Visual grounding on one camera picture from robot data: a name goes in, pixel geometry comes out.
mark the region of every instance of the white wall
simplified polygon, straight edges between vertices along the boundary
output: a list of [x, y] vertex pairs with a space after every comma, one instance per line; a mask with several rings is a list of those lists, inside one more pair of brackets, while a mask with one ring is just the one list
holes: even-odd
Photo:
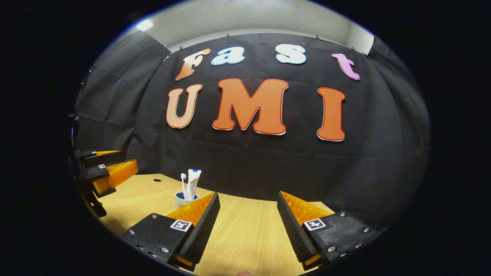
[[154, 25], [145, 32], [168, 44], [171, 52], [227, 33], [318, 35], [341, 45], [348, 43], [349, 48], [364, 53], [373, 43], [373, 36], [363, 28], [353, 27], [347, 18], [306, 0], [189, 0], [146, 19]]

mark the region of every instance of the cup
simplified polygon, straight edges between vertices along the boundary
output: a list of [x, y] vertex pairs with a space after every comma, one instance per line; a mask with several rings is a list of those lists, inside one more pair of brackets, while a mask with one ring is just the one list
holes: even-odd
[[175, 197], [176, 197], [176, 210], [179, 209], [179, 203], [181, 203], [181, 202], [184, 202], [186, 205], [188, 205], [191, 202], [199, 199], [199, 196], [197, 194], [195, 194], [193, 200], [185, 200], [183, 192], [176, 193]]

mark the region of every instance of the wooden tabletop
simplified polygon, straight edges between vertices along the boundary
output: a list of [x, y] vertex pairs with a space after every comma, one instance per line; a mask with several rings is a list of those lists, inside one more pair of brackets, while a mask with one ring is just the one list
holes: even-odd
[[[120, 234], [151, 213], [165, 216], [174, 211], [174, 195], [182, 191], [180, 181], [162, 174], [135, 175], [116, 189], [99, 201], [108, 213], [102, 223]], [[196, 189], [200, 197], [210, 193], [199, 186]], [[292, 249], [276, 201], [218, 196], [221, 207], [215, 226], [192, 273], [235, 276], [248, 271], [256, 276], [296, 276], [306, 272]], [[333, 212], [321, 202], [312, 204]]]

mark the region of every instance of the white toothpaste tube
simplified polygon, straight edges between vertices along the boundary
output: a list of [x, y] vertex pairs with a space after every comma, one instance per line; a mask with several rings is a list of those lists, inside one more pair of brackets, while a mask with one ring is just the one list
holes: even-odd
[[186, 197], [185, 200], [193, 200], [194, 195], [196, 193], [196, 186], [198, 186], [199, 176], [201, 174], [201, 170], [199, 169], [189, 169], [188, 170], [188, 187], [186, 189]]

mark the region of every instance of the orange letter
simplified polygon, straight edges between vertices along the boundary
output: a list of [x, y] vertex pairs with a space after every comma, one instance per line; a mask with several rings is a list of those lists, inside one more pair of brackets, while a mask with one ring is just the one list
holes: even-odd
[[281, 122], [283, 92], [288, 83], [281, 80], [265, 80], [252, 97], [239, 79], [226, 79], [218, 83], [222, 89], [218, 118], [213, 127], [220, 130], [231, 130], [235, 123], [230, 119], [232, 108], [242, 130], [246, 130], [252, 118], [259, 111], [259, 119], [252, 126], [257, 133], [282, 135], [286, 132]]
[[317, 136], [322, 140], [340, 142], [344, 140], [341, 129], [341, 103], [346, 97], [341, 91], [321, 87], [317, 90], [324, 100], [324, 120]]
[[186, 103], [186, 111], [182, 117], [178, 117], [176, 114], [177, 101], [183, 90], [181, 88], [171, 90], [169, 92], [169, 104], [167, 105], [167, 124], [173, 128], [183, 128], [191, 122], [192, 115], [194, 114], [194, 104], [196, 103], [196, 96], [198, 92], [203, 88], [201, 84], [194, 84], [186, 89], [188, 93], [188, 102]]
[[190, 56], [187, 56], [184, 58], [184, 64], [183, 68], [181, 68], [181, 72], [179, 75], [176, 77], [176, 81], [183, 79], [185, 77], [190, 76], [192, 73], [194, 73], [194, 69], [192, 66], [198, 66], [202, 61], [203, 61], [203, 56], [202, 55], [207, 55], [211, 53], [212, 50], [210, 49], [204, 49], [202, 51], [199, 51], [195, 54], [192, 54]]

